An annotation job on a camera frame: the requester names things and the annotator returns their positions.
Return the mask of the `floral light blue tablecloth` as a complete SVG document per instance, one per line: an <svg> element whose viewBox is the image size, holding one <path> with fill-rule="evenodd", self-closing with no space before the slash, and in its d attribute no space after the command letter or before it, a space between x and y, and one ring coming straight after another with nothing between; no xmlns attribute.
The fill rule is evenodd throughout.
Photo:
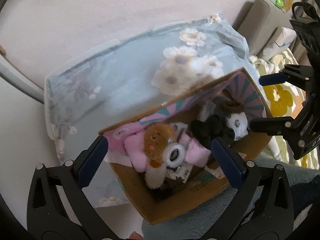
<svg viewBox="0 0 320 240"><path fill-rule="evenodd" d="M45 80L47 132L60 163L76 158L101 129L239 68L258 81L246 39L221 14L91 49Z"/></svg>

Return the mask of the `black fluffy sock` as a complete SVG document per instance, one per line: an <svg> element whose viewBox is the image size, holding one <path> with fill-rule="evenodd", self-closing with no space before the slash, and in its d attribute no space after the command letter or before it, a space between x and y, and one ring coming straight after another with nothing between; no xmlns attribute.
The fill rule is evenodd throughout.
<svg viewBox="0 0 320 240"><path fill-rule="evenodd" d="M235 132L226 126L225 122L218 115L211 115L206 121L193 120L190 123L190 130L199 143L208 150L211 150L212 141L222 138L227 145L234 142Z"/></svg>

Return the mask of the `brown cardboard box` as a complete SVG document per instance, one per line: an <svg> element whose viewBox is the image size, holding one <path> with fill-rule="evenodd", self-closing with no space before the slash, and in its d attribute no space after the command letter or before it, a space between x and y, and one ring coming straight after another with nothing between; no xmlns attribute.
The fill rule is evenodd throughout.
<svg viewBox="0 0 320 240"><path fill-rule="evenodd" d="M235 100L245 105L248 120L271 116L267 103L250 74L245 68L240 68L218 80L199 88L192 88L156 107L102 129L99 134L108 139L110 151L127 157L124 147L127 137L155 122L190 124L200 113L200 104L221 92L229 92ZM113 161L111 168L129 201L152 225L187 213L212 199L228 186L227 179L216 178L204 168L194 166L186 183L179 178L167 179L167 182L176 188L172 191L157 191L147 187L142 173L136 171L133 162L118 164Z"/></svg>

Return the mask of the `yellow floral blanket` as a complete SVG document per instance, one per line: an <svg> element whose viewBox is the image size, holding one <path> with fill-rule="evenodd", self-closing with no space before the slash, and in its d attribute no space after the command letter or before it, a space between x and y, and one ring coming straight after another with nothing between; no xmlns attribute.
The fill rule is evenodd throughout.
<svg viewBox="0 0 320 240"><path fill-rule="evenodd" d="M268 61L254 55L249 57L249 61L256 68L259 76L278 73L284 69L285 64L298 63L289 48L274 55ZM295 118L302 109L305 92L300 88L286 82L279 85L266 86L263 90L266 95L266 102L274 117L291 116ZM295 160L291 149L287 146L287 142L281 136L272 137L263 153L287 164L314 170L319 169L319 150L317 148L303 158Z"/></svg>

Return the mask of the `grey sofa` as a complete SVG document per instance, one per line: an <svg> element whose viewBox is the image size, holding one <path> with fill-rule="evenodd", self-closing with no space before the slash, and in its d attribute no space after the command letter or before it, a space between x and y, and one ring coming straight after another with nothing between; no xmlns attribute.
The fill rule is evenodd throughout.
<svg viewBox="0 0 320 240"><path fill-rule="evenodd" d="M255 0L237 32L246 39L249 55L268 60L296 39L290 20L270 0Z"/></svg>

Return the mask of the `clear plastic package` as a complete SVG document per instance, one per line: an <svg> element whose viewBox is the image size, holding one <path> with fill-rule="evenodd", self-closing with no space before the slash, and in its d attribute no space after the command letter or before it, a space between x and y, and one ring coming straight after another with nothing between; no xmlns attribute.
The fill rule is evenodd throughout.
<svg viewBox="0 0 320 240"><path fill-rule="evenodd" d="M202 104L201 110L198 115L198 120L205 122L210 116L215 113L216 104L211 100L207 100Z"/></svg>

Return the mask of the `clear tape roll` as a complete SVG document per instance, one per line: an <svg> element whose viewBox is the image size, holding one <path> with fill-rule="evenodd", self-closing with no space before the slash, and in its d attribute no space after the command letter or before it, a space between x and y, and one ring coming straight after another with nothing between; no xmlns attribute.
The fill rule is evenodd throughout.
<svg viewBox="0 0 320 240"><path fill-rule="evenodd" d="M163 151L163 162L170 168L176 168L185 159L185 149L178 143L169 144Z"/></svg>

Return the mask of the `brown bear plush slipper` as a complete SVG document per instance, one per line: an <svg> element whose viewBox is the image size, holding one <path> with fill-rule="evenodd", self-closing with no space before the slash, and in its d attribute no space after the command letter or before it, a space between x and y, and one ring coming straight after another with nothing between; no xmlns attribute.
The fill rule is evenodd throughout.
<svg viewBox="0 0 320 240"><path fill-rule="evenodd" d="M144 132L144 154L147 157L145 182L150 189L160 188L165 180L167 164L163 160L165 148L176 142L174 128L157 122L149 125Z"/></svg>

